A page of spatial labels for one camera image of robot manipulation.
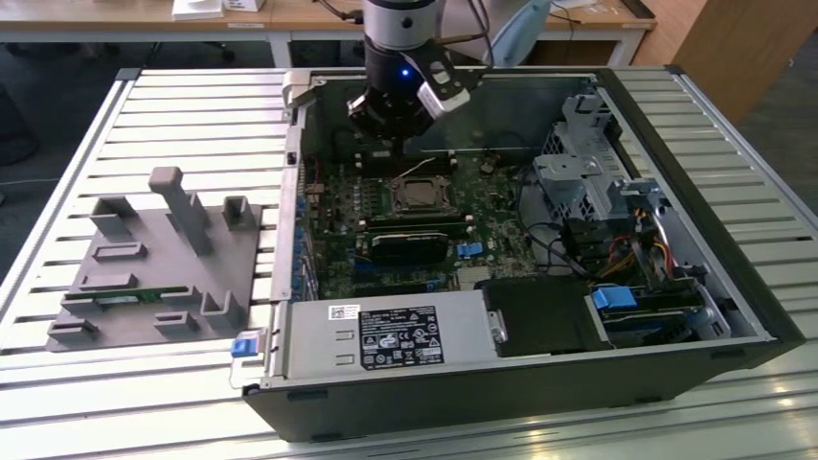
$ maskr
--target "table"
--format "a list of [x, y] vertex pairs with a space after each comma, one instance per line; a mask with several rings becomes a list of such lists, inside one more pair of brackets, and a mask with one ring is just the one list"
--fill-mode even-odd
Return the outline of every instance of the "table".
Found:
[[[0, 41], [154, 42], [267, 41], [275, 64], [291, 67], [288, 45], [296, 40], [359, 40], [363, 28], [340, 21], [311, 0], [267, 0], [259, 12], [226, 11], [226, 17], [174, 21], [171, 0], [5, 0], [0, 3]], [[339, 9], [360, 0], [335, 0]], [[621, 0], [570, 10], [582, 21], [550, 17], [541, 40], [605, 40], [618, 43], [610, 65], [630, 63], [653, 19], [639, 19]]]
[[[270, 318], [284, 70], [146, 70], [114, 83], [0, 287], [3, 458], [809, 457], [818, 449], [818, 222], [686, 76], [661, 67], [617, 72], [802, 329], [801, 348], [670, 402], [315, 444], [282, 441], [240, 401], [227, 383], [230, 340], [45, 352], [48, 324], [96, 231], [94, 196], [126, 194], [138, 208], [162, 204], [147, 194], [154, 166], [191, 172], [184, 186], [206, 205], [246, 195], [263, 206], [251, 327]], [[234, 113], [242, 120], [226, 122]], [[650, 176], [627, 136], [625, 150]], [[236, 160], [247, 156], [260, 161]], [[236, 384], [260, 372], [243, 366]]]
[[[360, 0], [334, 0], [332, 5], [342, 11], [360, 9]], [[598, 40], [615, 41], [617, 47], [609, 65], [630, 64], [639, 48], [642, 37], [655, 27], [653, 19], [639, 19], [625, 7], [621, 0], [601, 0], [594, 7], [569, 10], [574, 24], [549, 16], [546, 29], [539, 40]], [[275, 0], [271, 16], [272, 53], [278, 66], [291, 67], [288, 44], [298, 40], [360, 40], [362, 26], [340, 21], [318, 3], [310, 0]]]
[[259, 12], [174, 21], [172, 0], [4, 0], [0, 41], [268, 41], [274, 2], [267, 0]]

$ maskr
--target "slotted metal surface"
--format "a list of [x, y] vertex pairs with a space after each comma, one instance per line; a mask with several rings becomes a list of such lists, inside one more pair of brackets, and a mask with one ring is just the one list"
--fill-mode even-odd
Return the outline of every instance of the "slotted metal surface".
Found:
[[[315, 445], [278, 439], [240, 401], [227, 381], [228, 340], [47, 353], [45, 330], [95, 231], [86, 217], [95, 196], [127, 194], [138, 208], [160, 205], [146, 185], [158, 165], [180, 165], [184, 185], [199, 191], [204, 205], [242, 194], [264, 207], [251, 322], [260, 326], [268, 318], [284, 164], [286, 124], [276, 118], [283, 74], [259, 69], [146, 71], [136, 84], [115, 84], [110, 106], [78, 152], [76, 172], [68, 173], [76, 183], [61, 184], [65, 198], [49, 203], [56, 213], [39, 222], [15, 266], [21, 276], [11, 273], [0, 289], [0, 301], [12, 294], [0, 323], [0, 457], [391, 460], [815, 455], [814, 217], [778, 186], [757, 154], [683, 79], [662, 69], [618, 74], [791, 312], [809, 338], [806, 345], [757, 369], [718, 377], [671, 402]], [[625, 147], [641, 173], [651, 175], [635, 146], [625, 143]], [[33, 253], [31, 259], [27, 251]], [[239, 373], [235, 380], [255, 376], [260, 363]], [[605, 382], [599, 385], [605, 391]]]

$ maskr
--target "small circuit board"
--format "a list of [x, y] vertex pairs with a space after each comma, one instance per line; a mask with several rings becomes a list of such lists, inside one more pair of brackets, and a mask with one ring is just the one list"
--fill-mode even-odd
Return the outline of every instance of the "small circuit board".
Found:
[[475, 277], [537, 272], [515, 210], [521, 165], [491, 152], [427, 165], [399, 177], [350, 164], [308, 174], [319, 298], [460, 290]]

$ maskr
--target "floor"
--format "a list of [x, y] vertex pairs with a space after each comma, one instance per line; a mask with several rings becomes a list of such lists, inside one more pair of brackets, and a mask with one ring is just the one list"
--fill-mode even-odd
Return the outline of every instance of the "floor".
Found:
[[[234, 67], [274, 65], [263, 43], [231, 43]], [[0, 167], [0, 280], [15, 261], [56, 180], [71, 161], [116, 72], [140, 67], [150, 44], [119, 45], [119, 54], [88, 57], [57, 45], [28, 45], [27, 56], [0, 49], [0, 84], [35, 131], [41, 146], [21, 162]], [[303, 44], [292, 50], [296, 65], [326, 66], [339, 61], [338, 48]], [[170, 43], [154, 68], [224, 67], [220, 53], [199, 43]], [[765, 99], [746, 117], [741, 131], [762, 152], [813, 211], [818, 212], [818, 34], [803, 45]], [[8, 182], [32, 182], [7, 184]]]

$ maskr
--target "warning symbol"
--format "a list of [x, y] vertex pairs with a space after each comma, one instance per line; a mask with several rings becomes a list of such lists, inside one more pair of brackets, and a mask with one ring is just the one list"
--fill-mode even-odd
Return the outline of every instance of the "warning symbol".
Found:
[[375, 349], [379, 347], [379, 341], [376, 339], [376, 337], [374, 335], [367, 335], [366, 337], [363, 337], [363, 348], [366, 349]]

